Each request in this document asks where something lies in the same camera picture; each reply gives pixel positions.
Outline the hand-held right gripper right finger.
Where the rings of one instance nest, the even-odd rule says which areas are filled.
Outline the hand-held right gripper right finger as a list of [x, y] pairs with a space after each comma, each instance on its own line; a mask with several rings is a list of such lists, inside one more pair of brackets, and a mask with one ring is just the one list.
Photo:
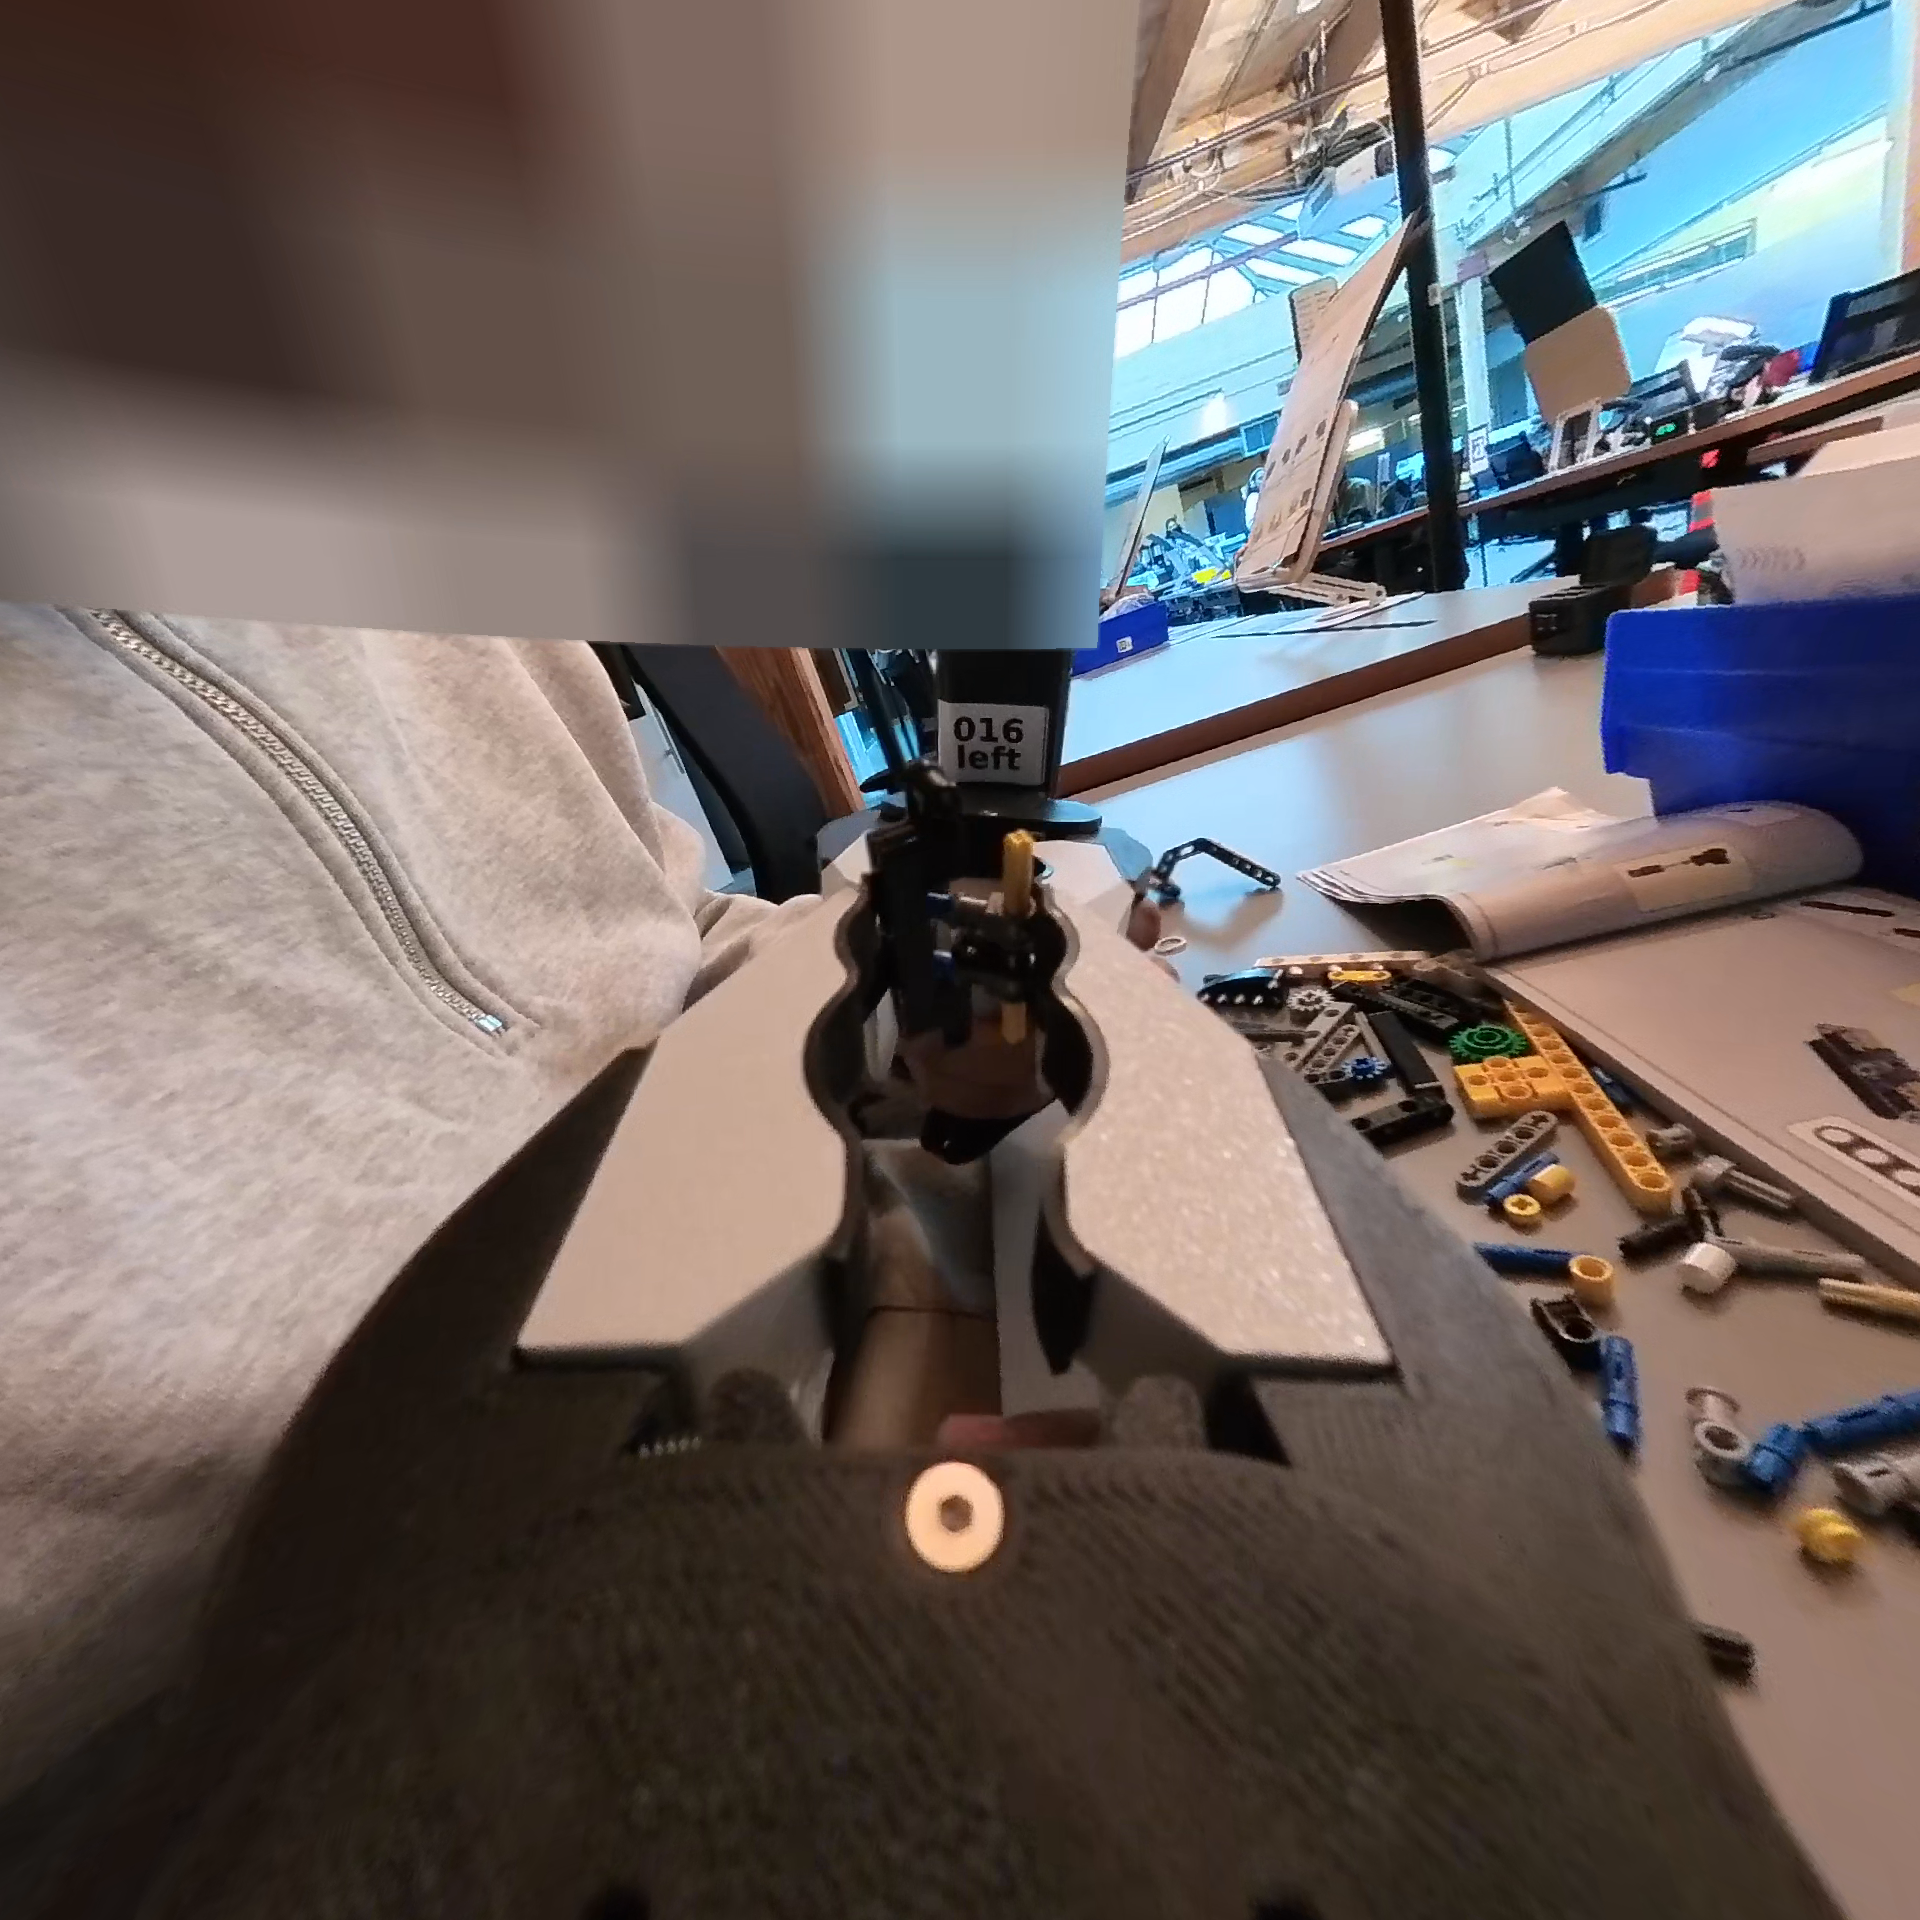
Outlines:
[[1378, 1382], [1394, 1353], [1248, 1040], [1099, 908], [1056, 904], [1069, 1090], [1026, 1126], [1026, 1409], [1145, 1376]]

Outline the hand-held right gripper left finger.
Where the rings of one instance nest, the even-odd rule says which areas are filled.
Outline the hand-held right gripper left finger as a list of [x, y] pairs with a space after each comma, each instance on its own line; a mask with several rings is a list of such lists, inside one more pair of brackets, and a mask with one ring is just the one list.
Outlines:
[[857, 908], [825, 897], [662, 1032], [518, 1329], [521, 1363], [653, 1367], [696, 1401], [753, 1371], [825, 1411], [832, 1265], [859, 1199], [825, 1072], [859, 1043], [824, 1022], [857, 1009]]

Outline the yellow axle lego assembly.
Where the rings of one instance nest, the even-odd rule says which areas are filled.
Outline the yellow axle lego assembly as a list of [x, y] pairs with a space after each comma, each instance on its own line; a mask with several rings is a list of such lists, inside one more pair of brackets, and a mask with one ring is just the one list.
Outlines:
[[896, 778], [868, 848], [872, 912], [901, 1038], [932, 1035], [960, 1049], [988, 1016], [998, 1046], [1026, 1046], [1042, 985], [1038, 836], [996, 812], [969, 810], [958, 782], [917, 759]]

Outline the pile of dark lego beams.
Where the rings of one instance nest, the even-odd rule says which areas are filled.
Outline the pile of dark lego beams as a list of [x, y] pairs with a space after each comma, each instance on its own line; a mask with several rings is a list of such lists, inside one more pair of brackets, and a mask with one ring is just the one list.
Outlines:
[[[1454, 1103], [1429, 1049], [1468, 1022], [1473, 1003], [1408, 959], [1312, 956], [1248, 967], [1208, 977], [1196, 998], [1347, 1113], [1369, 1145], [1410, 1145], [1454, 1126]], [[1341, 1068], [1357, 1055], [1385, 1058], [1394, 1078], [1378, 1088], [1349, 1088]]]

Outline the thin grey lego liftarm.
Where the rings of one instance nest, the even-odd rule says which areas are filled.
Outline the thin grey lego liftarm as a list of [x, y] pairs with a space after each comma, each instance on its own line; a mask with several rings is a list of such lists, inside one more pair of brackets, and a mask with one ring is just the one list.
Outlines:
[[1456, 1199], [1468, 1204], [1484, 1204], [1501, 1179], [1509, 1179], [1518, 1169], [1534, 1163], [1539, 1156], [1549, 1156], [1556, 1134], [1560, 1118], [1553, 1111], [1534, 1108], [1513, 1118], [1456, 1176]]

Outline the black angled lego liftarm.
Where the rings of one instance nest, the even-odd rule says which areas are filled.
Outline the black angled lego liftarm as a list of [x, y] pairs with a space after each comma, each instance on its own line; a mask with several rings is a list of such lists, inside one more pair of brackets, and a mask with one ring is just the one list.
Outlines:
[[1168, 848], [1153, 865], [1144, 878], [1144, 889], [1161, 905], [1177, 905], [1184, 898], [1182, 874], [1196, 860], [1212, 862], [1218, 868], [1253, 883], [1258, 892], [1276, 894], [1285, 884], [1283, 876], [1248, 855], [1226, 848], [1212, 836], [1193, 836], [1176, 848]]

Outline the long yellow lego beam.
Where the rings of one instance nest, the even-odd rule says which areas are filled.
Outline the long yellow lego beam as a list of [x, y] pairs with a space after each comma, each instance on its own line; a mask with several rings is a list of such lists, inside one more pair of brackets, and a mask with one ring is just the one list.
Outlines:
[[1677, 1212], [1673, 1178], [1618, 1111], [1618, 1104], [1602, 1092], [1597, 1078], [1581, 1064], [1564, 1033], [1515, 1002], [1506, 1002], [1505, 1010], [1531, 1046], [1531, 1051], [1547, 1064], [1569, 1090], [1569, 1113], [1577, 1132], [1627, 1204], [1642, 1216], [1673, 1216]]

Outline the grey lego instruction booklet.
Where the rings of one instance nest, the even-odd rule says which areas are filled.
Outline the grey lego instruction booklet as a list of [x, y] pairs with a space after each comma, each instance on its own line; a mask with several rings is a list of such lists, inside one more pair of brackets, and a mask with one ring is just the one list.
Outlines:
[[1525, 1010], [1915, 1281], [1917, 908], [1861, 866], [1813, 807], [1613, 819], [1549, 788], [1302, 881], [1444, 908]]

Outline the long blue lego pin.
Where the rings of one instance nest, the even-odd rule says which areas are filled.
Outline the long blue lego pin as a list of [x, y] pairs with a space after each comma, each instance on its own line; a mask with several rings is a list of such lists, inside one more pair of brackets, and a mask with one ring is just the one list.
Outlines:
[[1884, 1394], [1820, 1412], [1801, 1423], [1809, 1448], [1822, 1456], [1846, 1456], [1854, 1452], [1878, 1452], [1917, 1435], [1920, 1393]]

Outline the person's left hand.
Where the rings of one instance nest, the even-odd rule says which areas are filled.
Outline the person's left hand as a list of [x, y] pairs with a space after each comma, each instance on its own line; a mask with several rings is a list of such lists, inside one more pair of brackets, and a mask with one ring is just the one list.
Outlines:
[[956, 1048], [947, 1046], [940, 1032], [926, 1032], [901, 1040], [898, 1051], [932, 1113], [1020, 1122], [1052, 1103], [1035, 1032], [1008, 1043], [989, 1025], [984, 1035]]

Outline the black office chair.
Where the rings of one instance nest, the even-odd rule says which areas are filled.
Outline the black office chair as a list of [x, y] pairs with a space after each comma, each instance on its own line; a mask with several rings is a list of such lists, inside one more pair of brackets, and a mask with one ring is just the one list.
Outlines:
[[625, 707], [644, 703], [681, 747], [696, 788], [724, 814], [758, 898], [784, 904], [824, 884], [829, 803], [801, 747], [717, 650], [597, 642]]

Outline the brown cardboard sheets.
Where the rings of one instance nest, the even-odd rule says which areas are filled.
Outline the brown cardboard sheets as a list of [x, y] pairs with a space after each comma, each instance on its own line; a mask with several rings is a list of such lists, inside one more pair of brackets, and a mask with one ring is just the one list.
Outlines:
[[1338, 482], [1349, 462], [1357, 403], [1352, 399], [1361, 350], [1413, 241], [1429, 217], [1400, 225], [1347, 280], [1315, 280], [1286, 299], [1296, 370], [1262, 466], [1262, 489], [1235, 562], [1240, 594], [1293, 594], [1312, 607], [1371, 607], [1377, 583], [1315, 569]]

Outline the person's grey hoodie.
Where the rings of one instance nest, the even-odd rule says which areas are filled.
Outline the person's grey hoodie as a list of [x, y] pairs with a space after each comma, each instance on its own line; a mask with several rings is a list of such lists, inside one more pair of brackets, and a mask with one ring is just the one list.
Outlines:
[[812, 898], [577, 641], [5, 607], [5, 1799], [184, 1659], [416, 1249]]

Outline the black metal pole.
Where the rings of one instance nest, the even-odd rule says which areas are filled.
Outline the black metal pole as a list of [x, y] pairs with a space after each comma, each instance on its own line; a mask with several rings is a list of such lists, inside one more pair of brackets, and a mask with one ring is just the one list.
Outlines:
[[1416, 395], [1422, 416], [1429, 582], [1433, 593], [1456, 593], [1468, 583], [1468, 550], [1456, 499], [1449, 352], [1433, 238], [1420, 22], [1413, 2], [1381, 2], [1378, 11], [1400, 209], [1405, 226], [1403, 271]]

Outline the blue storage bin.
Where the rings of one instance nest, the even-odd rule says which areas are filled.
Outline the blue storage bin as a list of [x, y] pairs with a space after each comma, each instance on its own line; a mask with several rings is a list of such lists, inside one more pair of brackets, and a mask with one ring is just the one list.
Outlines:
[[1656, 810], [1782, 800], [1849, 823], [1915, 812], [1917, 599], [1622, 611], [1601, 753]]

